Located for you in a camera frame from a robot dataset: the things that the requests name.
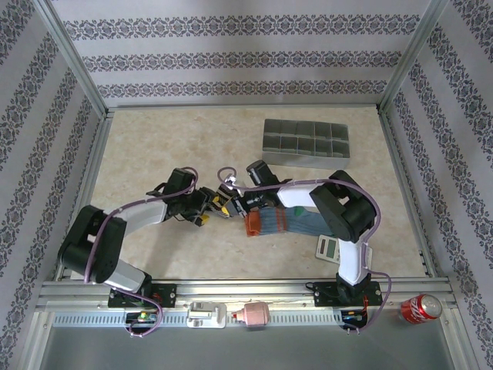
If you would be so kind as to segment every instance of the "yellow part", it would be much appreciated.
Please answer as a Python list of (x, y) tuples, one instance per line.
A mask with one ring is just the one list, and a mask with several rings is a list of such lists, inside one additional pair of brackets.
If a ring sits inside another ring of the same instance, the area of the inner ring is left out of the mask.
[(200, 216), (200, 219), (202, 220), (202, 225), (204, 225), (210, 219), (210, 217), (206, 214), (203, 214), (202, 216)]

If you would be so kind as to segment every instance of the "marble floor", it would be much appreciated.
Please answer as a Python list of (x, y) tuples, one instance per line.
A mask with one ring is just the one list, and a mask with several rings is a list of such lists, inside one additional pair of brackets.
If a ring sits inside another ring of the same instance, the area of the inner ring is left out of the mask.
[[(199, 185), (216, 189), (220, 167), (245, 168), (261, 158), (263, 121), (344, 123), (350, 130), (347, 172), (379, 203), (383, 219), (371, 238), (373, 269), (393, 277), (424, 276), (410, 221), (374, 107), (258, 107), (118, 111), (92, 197), (110, 208), (142, 198), (175, 167), (191, 166)], [(272, 166), (280, 178), (328, 177), (332, 170)], [(317, 237), (247, 237), (243, 219), (211, 216), (203, 227), (169, 220), (128, 236), (124, 261), (154, 278), (332, 278), (337, 265), (315, 258)]]

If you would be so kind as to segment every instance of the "striped wall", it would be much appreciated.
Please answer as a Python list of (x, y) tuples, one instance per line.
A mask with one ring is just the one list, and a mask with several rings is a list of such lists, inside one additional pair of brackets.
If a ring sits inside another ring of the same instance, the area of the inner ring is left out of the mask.
[(0, 1), (0, 369), (15, 368), (98, 116), (29, 0)]
[(106, 105), (376, 103), (429, 0), (55, 0)]
[(387, 118), (480, 368), (493, 368), (493, 11), (450, 2)]

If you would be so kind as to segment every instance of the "pink bottle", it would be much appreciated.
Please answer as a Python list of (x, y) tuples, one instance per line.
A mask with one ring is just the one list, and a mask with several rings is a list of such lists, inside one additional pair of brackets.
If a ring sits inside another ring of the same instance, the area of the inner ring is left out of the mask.
[(266, 325), (270, 318), (269, 306), (265, 302), (246, 303), (233, 317), (238, 321), (245, 321), (246, 326)]

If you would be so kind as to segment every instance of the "red can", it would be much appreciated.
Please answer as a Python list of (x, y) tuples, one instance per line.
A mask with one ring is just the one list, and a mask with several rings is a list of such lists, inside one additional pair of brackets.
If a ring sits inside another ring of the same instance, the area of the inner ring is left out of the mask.
[(440, 301), (429, 294), (421, 294), (401, 304), (402, 317), (412, 324), (436, 320), (442, 312)]

